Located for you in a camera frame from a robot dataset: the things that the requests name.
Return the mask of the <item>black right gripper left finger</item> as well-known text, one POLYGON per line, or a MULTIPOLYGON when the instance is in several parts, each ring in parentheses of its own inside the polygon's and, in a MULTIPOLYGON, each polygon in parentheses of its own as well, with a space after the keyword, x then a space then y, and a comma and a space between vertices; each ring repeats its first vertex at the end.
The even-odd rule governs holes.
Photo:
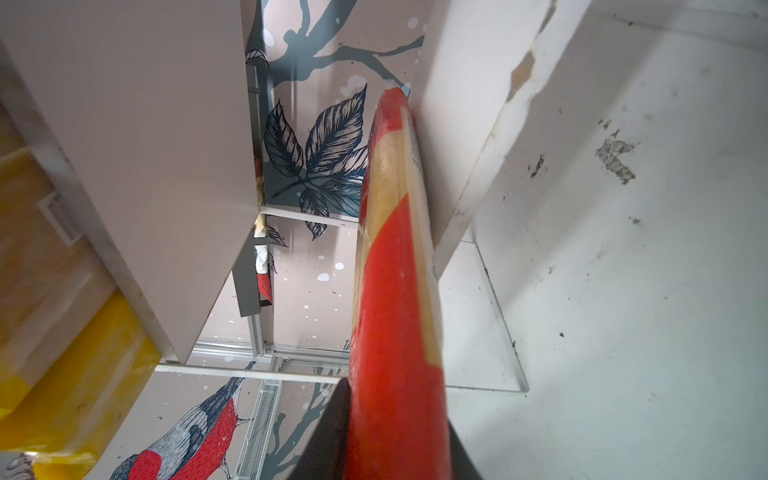
POLYGON ((347 379, 336 385, 319 423, 289 480, 344 478, 351 388, 347 379))

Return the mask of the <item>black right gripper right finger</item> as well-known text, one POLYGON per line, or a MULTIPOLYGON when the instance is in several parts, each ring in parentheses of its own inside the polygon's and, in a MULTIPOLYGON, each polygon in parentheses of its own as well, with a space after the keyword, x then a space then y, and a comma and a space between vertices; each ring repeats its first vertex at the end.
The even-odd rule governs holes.
POLYGON ((451 422, 449 425, 449 442, 451 454, 451 469, 454 480, 481 480, 474 463, 470 459, 464 445, 462 444, 456 430, 451 422))

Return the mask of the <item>red spaghetti pack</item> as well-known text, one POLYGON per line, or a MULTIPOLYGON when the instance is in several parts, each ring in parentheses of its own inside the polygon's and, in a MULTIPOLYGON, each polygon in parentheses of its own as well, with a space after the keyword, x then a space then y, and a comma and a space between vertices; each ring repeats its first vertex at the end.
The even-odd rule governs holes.
POLYGON ((356 259, 348 479, 452 476, 443 328, 408 100, 382 94, 368 145, 356 259))

